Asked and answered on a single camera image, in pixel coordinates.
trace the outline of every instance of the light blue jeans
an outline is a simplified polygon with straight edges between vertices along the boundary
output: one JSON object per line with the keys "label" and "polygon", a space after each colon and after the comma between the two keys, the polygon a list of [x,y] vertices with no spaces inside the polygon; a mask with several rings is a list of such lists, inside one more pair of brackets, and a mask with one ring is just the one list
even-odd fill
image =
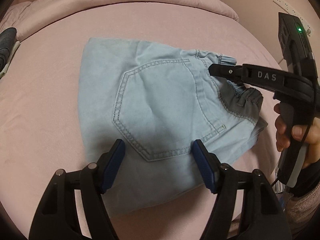
{"label": "light blue jeans", "polygon": [[195,139],[229,164],[256,143],[267,125],[259,117],[261,93],[211,77],[212,63],[236,60],[148,41],[88,41],[78,94],[87,159],[97,161],[117,138],[126,143],[114,185],[103,196],[111,216],[166,202],[201,184],[190,153]]}

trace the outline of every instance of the bed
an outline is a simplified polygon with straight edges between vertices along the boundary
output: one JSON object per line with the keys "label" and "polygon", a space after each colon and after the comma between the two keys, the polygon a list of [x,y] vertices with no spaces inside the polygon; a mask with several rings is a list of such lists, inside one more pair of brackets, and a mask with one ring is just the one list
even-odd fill
{"label": "bed", "polygon": [[[238,64],[280,69],[268,51],[219,0],[37,0],[9,8],[0,31],[16,27],[21,42],[0,80],[0,201],[28,236],[33,215],[54,172],[87,165],[77,93],[83,48],[90,37],[156,41],[182,49],[226,54]],[[232,166],[271,176],[276,150],[269,91],[260,90],[261,116],[269,123],[257,144]],[[81,196],[80,225],[89,236]],[[177,199],[112,218],[120,239],[199,239],[215,196],[200,186]],[[241,212],[242,194],[234,218]]]}

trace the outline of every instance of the gray sleeve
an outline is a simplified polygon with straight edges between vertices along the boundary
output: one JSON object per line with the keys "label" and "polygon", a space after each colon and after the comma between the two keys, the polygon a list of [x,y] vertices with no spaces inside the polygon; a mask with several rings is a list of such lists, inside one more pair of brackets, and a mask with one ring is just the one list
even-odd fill
{"label": "gray sleeve", "polygon": [[293,238],[303,230],[310,221],[320,204],[320,182],[308,194],[294,197],[293,194],[284,193],[285,215],[290,225]]}

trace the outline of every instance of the jeans back pocket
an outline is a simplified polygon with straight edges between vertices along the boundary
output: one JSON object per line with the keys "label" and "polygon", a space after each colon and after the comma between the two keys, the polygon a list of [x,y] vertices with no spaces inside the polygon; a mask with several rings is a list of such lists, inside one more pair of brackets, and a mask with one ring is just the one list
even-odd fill
{"label": "jeans back pocket", "polygon": [[188,59],[149,62],[123,74],[113,123],[146,160],[190,153],[225,126],[206,105],[199,71]]}

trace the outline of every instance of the finger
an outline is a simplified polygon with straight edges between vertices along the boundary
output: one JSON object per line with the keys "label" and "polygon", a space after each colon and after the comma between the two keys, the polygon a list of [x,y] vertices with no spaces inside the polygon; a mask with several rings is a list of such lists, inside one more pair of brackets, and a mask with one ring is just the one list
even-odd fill
{"label": "finger", "polygon": [[304,167],[307,167],[312,163],[316,163],[319,159],[320,159],[320,145],[310,144],[305,161],[304,161]]}
{"label": "finger", "polygon": [[282,152],[283,151],[283,147],[281,145],[278,144],[278,142],[276,142],[276,146],[277,146],[277,151],[278,152]]}
{"label": "finger", "polygon": [[317,126],[317,127],[320,128],[320,119],[317,118],[317,117],[315,117],[315,118],[313,119],[313,125],[315,125],[315,126]]}
{"label": "finger", "polygon": [[273,110],[277,113],[277,114],[281,114],[280,113],[280,105],[276,104],[275,107],[273,108]]}
{"label": "finger", "polygon": [[280,134],[284,134],[287,129],[287,125],[283,121],[282,117],[279,115],[275,121],[275,127]]}
{"label": "finger", "polygon": [[[306,129],[307,129],[306,125],[295,125],[294,127],[292,127],[291,134],[294,139],[296,139],[297,141],[301,141],[304,133],[306,132]],[[320,128],[315,125],[311,125],[305,142],[307,142],[309,144],[319,144],[320,143]]]}
{"label": "finger", "polygon": [[277,143],[283,148],[288,148],[290,146],[290,140],[285,134],[276,132],[276,140]]}

